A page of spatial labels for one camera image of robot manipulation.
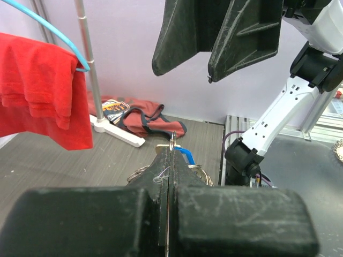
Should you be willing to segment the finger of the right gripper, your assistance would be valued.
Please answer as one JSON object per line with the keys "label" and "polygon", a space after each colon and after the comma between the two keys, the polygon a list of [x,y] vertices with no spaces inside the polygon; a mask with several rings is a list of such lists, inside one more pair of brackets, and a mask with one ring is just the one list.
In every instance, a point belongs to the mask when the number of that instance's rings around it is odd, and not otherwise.
{"label": "finger of the right gripper", "polygon": [[166,0],[153,73],[164,75],[199,52],[212,51],[229,4],[227,0]]}

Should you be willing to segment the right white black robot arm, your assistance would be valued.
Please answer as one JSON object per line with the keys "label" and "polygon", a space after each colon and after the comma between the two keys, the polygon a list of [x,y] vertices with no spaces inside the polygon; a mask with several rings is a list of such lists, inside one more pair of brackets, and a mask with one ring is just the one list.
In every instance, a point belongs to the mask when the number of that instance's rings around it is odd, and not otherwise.
{"label": "right white black robot arm", "polygon": [[281,93],[254,126],[225,151],[227,185],[247,186],[261,177],[260,163],[292,116],[319,94],[342,81],[342,4],[339,1],[166,1],[152,58],[160,76],[199,52],[211,54],[208,80],[278,53],[282,21],[295,27],[306,44],[290,66]]}

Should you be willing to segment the blue tag key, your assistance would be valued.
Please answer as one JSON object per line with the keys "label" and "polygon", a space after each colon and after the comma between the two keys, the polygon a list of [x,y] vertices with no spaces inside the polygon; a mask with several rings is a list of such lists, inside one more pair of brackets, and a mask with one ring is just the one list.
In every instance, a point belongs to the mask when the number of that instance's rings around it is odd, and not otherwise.
{"label": "blue tag key", "polygon": [[196,164],[194,159],[193,159],[193,155],[192,155],[191,151],[189,151],[186,148],[180,147],[180,146],[176,146],[176,147],[174,147],[174,149],[178,150],[183,155],[187,164],[190,164],[190,165]]}

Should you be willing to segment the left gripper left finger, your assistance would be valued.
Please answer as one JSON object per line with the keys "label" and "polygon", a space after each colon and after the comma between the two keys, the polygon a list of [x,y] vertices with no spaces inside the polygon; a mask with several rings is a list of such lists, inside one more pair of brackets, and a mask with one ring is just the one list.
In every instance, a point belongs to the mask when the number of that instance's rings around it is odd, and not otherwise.
{"label": "left gripper left finger", "polygon": [[169,149],[126,186],[35,188],[1,229],[1,256],[165,256]]}

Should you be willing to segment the metal numbered keyring organizer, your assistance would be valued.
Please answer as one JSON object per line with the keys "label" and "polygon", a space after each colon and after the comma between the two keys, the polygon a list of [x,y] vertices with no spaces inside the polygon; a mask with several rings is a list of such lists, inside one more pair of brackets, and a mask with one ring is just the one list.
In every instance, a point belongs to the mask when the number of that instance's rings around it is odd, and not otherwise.
{"label": "metal numbered keyring organizer", "polygon": [[[172,154],[173,152],[178,151],[178,150],[174,149],[174,147],[176,147],[176,146],[180,146],[180,145],[178,145],[176,143],[176,132],[174,131],[172,133],[172,135],[171,135],[171,139],[169,140],[169,144],[168,145],[163,145],[163,144],[156,145],[155,152],[158,155],[158,154],[161,153],[161,151],[164,148],[168,148],[169,149],[169,153]],[[203,170],[203,168],[202,168],[202,166],[200,164],[195,164],[195,165],[187,164],[187,165],[188,165],[189,170],[192,173],[194,173],[207,186],[214,186],[214,183],[213,183],[211,177],[207,174],[206,171]],[[169,175],[166,174],[166,171],[168,171],[168,170],[171,171],[172,168],[173,168],[172,164],[170,164],[169,166],[163,168],[162,171],[159,172],[153,178],[153,182],[156,183],[156,184],[161,184],[164,180],[169,178]]]}

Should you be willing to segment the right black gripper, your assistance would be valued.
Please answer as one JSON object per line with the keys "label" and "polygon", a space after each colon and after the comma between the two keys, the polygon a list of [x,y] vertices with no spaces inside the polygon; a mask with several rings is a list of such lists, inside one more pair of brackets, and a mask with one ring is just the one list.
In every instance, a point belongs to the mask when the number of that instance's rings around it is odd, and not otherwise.
{"label": "right black gripper", "polygon": [[230,1],[208,61],[209,81],[218,82],[275,56],[282,15],[313,24],[329,3],[331,0]]}

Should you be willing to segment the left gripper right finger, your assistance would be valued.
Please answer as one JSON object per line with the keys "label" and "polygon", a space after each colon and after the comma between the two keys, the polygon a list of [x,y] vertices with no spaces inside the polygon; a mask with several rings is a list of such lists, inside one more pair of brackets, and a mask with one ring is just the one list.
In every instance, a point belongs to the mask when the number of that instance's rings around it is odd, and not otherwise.
{"label": "left gripper right finger", "polygon": [[170,256],[315,256],[320,244],[294,191],[207,186],[170,154]]}

